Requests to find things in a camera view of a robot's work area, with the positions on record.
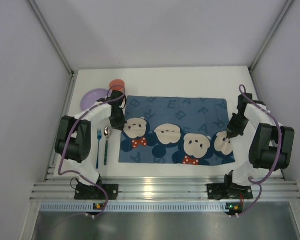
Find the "aluminium mounting rail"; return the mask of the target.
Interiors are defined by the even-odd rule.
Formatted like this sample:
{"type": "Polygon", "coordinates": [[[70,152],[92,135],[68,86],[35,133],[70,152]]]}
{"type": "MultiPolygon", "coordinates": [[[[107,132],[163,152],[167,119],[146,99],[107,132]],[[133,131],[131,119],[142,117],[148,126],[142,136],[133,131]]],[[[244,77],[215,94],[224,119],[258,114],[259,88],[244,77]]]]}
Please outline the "aluminium mounting rail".
{"type": "MultiPolygon", "coordinates": [[[[222,178],[112,178],[104,184],[118,185],[118,200],[128,201],[207,201],[207,185],[222,183],[222,178]]],[[[34,184],[30,199],[33,201],[73,200],[75,190],[70,179],[48,179],[34,184]]],[[[262,184],[262,202],[300,201],[300,190],[295,181],[270,178],[262,184]]]]}

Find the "blue metal fork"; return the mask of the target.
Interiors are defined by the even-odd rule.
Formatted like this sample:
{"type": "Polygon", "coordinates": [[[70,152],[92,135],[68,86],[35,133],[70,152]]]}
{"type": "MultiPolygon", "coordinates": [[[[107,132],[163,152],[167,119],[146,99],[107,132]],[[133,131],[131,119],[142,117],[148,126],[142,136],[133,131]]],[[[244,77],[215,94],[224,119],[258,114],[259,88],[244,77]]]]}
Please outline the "blue metal fork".
{"type": "Polygon", "coordinates": [[[102,139],[102,130],[100,128],[97,129],[97,153],[96,153],[96,169],[99,168],[99,153],[100,153],[100,143],[102,139]]]}

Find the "right aluminium frame post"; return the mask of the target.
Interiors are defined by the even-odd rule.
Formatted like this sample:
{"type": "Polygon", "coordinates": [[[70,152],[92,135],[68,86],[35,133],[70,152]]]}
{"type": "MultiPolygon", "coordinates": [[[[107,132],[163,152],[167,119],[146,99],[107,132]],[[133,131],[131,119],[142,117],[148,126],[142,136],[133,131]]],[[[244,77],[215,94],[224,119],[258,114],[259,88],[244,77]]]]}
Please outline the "right aluminium frame post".
{"type": "Polygon", "coordinates": [[[255,68],[257,67],[258,63],[260,62],[260,60],[262,59],[262,57],[265,54],[266,50],[270,46],[273,38],[275,37],[275,35],[279,31],[279,28],[281,27],[283,21],[287,17],[288,13],[292,9],[295,2],[296,2],[295,0],[285,0],[284,1],[283,7],[279,11],[278,15],[275,17],[274,22],[271,25],[268,33],[266,34],[266,37],[265,37],[264,41],[262,42],[262,44],[261,44],[260,48],[258,49],[255,57],[253,58],[252,63],[248,67],[248,70],[249,70],[250,74],[252,74],[253,71],[255,70],[255,68]]]}

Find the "blue cartoon mouse placemat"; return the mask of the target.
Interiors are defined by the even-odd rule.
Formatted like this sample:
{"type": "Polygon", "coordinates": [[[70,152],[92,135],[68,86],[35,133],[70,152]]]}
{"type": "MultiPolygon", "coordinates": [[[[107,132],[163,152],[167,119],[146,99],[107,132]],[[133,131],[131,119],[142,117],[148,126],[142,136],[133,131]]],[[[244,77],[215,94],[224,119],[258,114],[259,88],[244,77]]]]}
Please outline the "blue cartoon mouse placemat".
{"type": "Polygon", "coordinates": [[[128,96],[119,162],[220,166],[234,163],[222,98],[128,96]]]}

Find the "salmon plastic cup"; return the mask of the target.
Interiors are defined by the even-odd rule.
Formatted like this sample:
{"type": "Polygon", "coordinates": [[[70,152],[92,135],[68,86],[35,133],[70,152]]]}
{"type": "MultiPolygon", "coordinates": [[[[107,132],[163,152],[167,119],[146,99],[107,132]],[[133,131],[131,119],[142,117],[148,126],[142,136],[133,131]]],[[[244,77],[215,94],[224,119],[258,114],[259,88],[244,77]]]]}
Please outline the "salmon plastic cup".
{"type": "Polygon", "coordinates": [[[126,84],[122,79],[114,79],[109,83],[109,95],[111,95],[113,91],[119,91],[123,93],[125,87],[126,84]]]}

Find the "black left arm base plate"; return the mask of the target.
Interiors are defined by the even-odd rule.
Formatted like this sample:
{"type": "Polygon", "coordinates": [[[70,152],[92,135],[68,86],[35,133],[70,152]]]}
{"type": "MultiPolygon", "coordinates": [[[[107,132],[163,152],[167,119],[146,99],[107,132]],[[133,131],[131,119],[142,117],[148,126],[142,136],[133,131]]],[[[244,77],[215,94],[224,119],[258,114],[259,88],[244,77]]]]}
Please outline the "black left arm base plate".
{"type": "MultiPolygon", "coordinates": [[[[103,184],[109,200],[116,200],[119,194],[118,184],[103,184]]],[[[106,200],[106,195],[95,186],[79,183],[75,188],[75,200],[106,200]]]]}

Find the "left aluminium frame post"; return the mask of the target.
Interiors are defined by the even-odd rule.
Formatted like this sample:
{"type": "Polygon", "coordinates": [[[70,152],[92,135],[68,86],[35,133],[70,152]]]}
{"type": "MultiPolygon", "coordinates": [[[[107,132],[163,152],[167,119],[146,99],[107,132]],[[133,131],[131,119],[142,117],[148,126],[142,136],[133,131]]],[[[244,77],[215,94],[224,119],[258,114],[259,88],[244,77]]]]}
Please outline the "left aluminium frame post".
{"type": "Polygon", "coordinates": [[[30,10],[33,12],[35,18],[38,20],[41,28],[43,29],[45,35],[47,36],[49,42],[51,43],[54,51],[58,55],[59,59],[61,60],[63,66],[65,67],[67,73],[69,74],[70,77],[73,77],[75,75],[75,71],[71,67],[69,61],[67,60],[64,51],[60,47],[53,31],[51,30],[46,18],[44,17],[42,11],[40,10],[37,2],[35,0],[26,0],[25,1],[30,10]]]}

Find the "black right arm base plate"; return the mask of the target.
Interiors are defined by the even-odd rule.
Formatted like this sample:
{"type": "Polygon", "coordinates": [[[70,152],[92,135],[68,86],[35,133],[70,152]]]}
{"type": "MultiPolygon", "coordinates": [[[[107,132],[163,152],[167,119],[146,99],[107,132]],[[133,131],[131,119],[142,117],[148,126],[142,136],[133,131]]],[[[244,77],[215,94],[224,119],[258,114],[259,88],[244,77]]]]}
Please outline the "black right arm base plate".
{"type": "Polygon", "coordinates": [[[254,198],[250,186],[240,186],[237,184],[226,185],[225,183],[211,183],[206,185],[209,200],[244,200],[254,198]]]}

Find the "purple plastic plate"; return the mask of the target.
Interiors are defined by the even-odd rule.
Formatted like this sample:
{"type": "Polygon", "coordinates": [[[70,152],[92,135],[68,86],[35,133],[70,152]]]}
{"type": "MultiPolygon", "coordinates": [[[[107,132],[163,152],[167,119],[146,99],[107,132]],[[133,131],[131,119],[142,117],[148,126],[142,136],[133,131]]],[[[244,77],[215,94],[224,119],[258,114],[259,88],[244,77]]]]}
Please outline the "purple plastic plate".
{"type": "Polygon", "coordinates": [[[99,99],[107,97],[108,90],[103,88],[96,88],[87,92],[80,102],[81,111],[86,111],[91,108],[99,99]]]}

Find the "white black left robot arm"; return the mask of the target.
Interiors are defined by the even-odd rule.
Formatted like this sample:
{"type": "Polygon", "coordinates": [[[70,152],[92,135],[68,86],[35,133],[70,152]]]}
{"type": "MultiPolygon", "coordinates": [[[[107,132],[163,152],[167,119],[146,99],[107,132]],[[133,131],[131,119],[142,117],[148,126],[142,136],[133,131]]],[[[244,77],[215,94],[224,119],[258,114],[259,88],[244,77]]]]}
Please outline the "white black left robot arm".
{"type": "Polygon", "coordinates": [[[110,96],[101,98],[87,110],[61,118],[54,150],[61,156],[58,176],[75,174],[80,183],[96,186],[101,179],[97,171],[97,156],[92,147],[99,148],[98,129],[104,120],[109,120],[114,130],[122,131],[127,123],[123,112],[125,92],[109,90],[110,96]]]}

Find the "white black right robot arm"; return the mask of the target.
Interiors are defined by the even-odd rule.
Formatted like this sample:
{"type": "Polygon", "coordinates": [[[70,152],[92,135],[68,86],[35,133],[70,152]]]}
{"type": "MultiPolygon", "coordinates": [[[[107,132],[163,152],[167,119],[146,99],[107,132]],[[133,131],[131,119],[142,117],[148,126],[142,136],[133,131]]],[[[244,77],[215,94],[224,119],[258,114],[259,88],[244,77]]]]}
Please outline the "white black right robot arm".
{"type": "Polygon", "coordinates": [[[265,180],[257,169],[273,172],[285,170],[291,162],[295,130],[283,126],[271,115],[264,102],[253,100],[251,93],[238,96],[238,113],[234,113],[226,128],[226,139],[243,136],[251,123],[255,134],[248,152],[248,160],[224,177],[228,191],[247,191],[251,181],[263,183],[265,180]]]}

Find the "green handled steel spoon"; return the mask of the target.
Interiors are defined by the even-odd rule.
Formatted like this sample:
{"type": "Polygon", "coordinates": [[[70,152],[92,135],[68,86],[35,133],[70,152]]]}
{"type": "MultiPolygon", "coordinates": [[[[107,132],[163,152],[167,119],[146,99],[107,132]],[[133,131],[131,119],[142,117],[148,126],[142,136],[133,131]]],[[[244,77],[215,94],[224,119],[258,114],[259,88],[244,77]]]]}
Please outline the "green handled steel spoon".
{"type": "Polygon", "coordinates": [[[106,126],[104,129],[105,136],[105,150],[104,150],[104,162],[103,164],[106,166],[108,163],[108,148],[109,148],[109,139],[112,134],[112,129],[110,126],[106,126]]]}

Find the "aluminium frame post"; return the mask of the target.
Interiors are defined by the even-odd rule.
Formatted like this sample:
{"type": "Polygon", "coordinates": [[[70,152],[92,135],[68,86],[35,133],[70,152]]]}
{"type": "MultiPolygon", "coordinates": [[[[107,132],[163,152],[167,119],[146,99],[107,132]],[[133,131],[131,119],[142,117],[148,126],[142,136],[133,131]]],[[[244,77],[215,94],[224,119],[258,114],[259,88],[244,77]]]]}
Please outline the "aluminium frame post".
{"type": "Polygon", "coordinates": [[[275,17],[274,22],[271,25],[268,33],[266,34],[266,37],[265,37],[264,41],[262,42],[262,44],[261,44],[260,48],[258,49],[255,57],[253,58],[252,63],[248,67],[248,70],[249,70],[250,74],[252,74],[253,71],[255,70],[255,68],[257,67],[258,63],[260,62],[260,60],[262,59],[262,57],[265,54],[266,50],[270,46],[273,38],[275,37],[275,35],[279,31],[279,28],[281,27],[283,21],[287,17],[288,13],[292,9],[295,2],[296,2],[295,0],[285,0],[284,1],[283,7],[279,11],[278,15],[275,17]]]}
{"type": "Polygon", "coordinates": [[[49,42],[51,43],[54,51],[58,55],[59,59],[61,60],[63,66],[65,67],[67,73],[69,74],[70,77],[73,77],[75,75],[75,71],[71,67],[69,61],[67,60],[64,51],[60,47],[53,31],[51,30],[46,18],[44,17],[42,11],[40,10],[37,2],[35,0],[26,0],[25,1],[30,10],[33,12],[35,18],[38,20],[41,28],[43,29],[45,35],[47,36],[49,42]]]}

